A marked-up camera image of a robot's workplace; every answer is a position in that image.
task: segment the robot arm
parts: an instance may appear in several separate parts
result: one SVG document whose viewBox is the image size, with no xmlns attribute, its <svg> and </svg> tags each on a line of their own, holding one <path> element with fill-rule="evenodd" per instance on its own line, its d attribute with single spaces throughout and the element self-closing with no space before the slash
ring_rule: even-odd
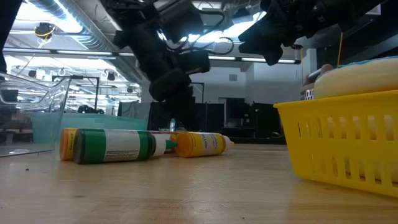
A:
<svg viewBox="0 0 398 224">
<path fill-rule="evenodd" d="M 239 51 L 262 55 L 276 64 L 283 51 L 303 36 L 311 38 L 321 29 L 339 24 L 344 32 L 384 0 L 262 0 L 267 14 L 239 36 Z"/>
<path fill-rule="evenodd" d="M 282 44 L 291 46 L 296 39 L 310 38 L 318 30 L 334 24 L 343 30 L 349 29 L 381 2 L 383 0 L 262 0 L 261 9 L 267 14 L 239 36 L 243 42 L 239 51 L 263 55 L 269 65 L 276 64 L 283 54 Z M 189 0 L 171 0 L 158 9 L 152 0 L 101 0 L 101 3 L 123 29 L 117 31 L 114 43 L 121 49 L 131 48 L 151 82 L 152 97 L 164 101 L 165 109 L 187 129 L 197 131 L 195 100 L 188 75 L 210 69 L 208 51 L 192 46 L 183 49 L 186 43 L 171 49 L 159 37 L 159 32 L 174 43 L 188 34 L 206 34 L 200 17 L 204 12 Z"/>
</svg>

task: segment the clear plastic bin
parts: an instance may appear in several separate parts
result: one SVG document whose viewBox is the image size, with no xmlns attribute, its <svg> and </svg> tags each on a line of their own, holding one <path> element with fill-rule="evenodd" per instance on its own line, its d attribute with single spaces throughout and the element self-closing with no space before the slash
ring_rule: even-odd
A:
<svg viewBox="0 0 398 224">
<path fill-rule="evenodd" d="M 0 157 L 55 149 L 69 84 L 0 73 Z"/>
</svg>

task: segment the green bottle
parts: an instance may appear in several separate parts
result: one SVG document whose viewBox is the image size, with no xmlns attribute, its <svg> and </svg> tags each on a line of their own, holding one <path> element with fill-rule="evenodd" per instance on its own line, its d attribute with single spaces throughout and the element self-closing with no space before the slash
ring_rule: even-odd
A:
<svg viewBox="0 0 398 224">
<path fill-rule="evenodd" d="M 73 160 L 77 164 L 144 161 L 176 146 L 176 142 L 147 131 L 78 129 Z"/>
</svg>

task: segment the yellow bottle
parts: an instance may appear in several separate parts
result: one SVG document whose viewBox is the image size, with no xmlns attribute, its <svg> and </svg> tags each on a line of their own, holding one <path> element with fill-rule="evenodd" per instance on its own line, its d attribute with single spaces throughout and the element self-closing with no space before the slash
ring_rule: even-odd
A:
<svg viewBox="0 0 398 224">
<path fill-rule="evenodd" d="M 73 160 L 73 143 L 77 128 L 64 128 L 61 132 L 60 159 L 61 161 Z"/>
<path fill-rule="evenodd" d="M 175 148 L 180 157 L 213 156 L 230 149 L 234 142 L 218 133 L 179 133 Z"/>
</svg>

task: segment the plastic bottle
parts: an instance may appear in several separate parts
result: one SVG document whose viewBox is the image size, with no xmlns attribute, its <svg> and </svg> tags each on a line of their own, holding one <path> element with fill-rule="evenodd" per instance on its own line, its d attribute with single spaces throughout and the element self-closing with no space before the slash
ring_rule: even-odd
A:
<svg viewBox="0 0 398 224">
<path fill-rule="evenodd" d="M 78 129 L 73 148 L 77 164 L 144 161 L 163 155 L 177 143 L 147 131 Z"/>
<path fill-rule="evenodd" d="M 179 133 L 175 148 L 180 157 L 199 157 L 220 155 L 230 149 L 234 142 L 218 133 Z"/>
<path fill-rule="evenodd" d="M 73 160 L 73 143 L 77 128 L 64 128 L 61 132 L 60 159 L 62 161 Z"/>
<path fill-rule="evenodd" d="M 72 161 L 73 160 L 73 147 L 75 142 L 76 131 L 78 128 L 64 128 L 61 132 L 60 140 L 60 159 L 61 161 Z M 175 142 L 175 138 L 178 133 L 169 131 L 145 131 L 152 134 L 158 134 L 159 138 L 164 140 L 171 140 Z"/>
</svg>

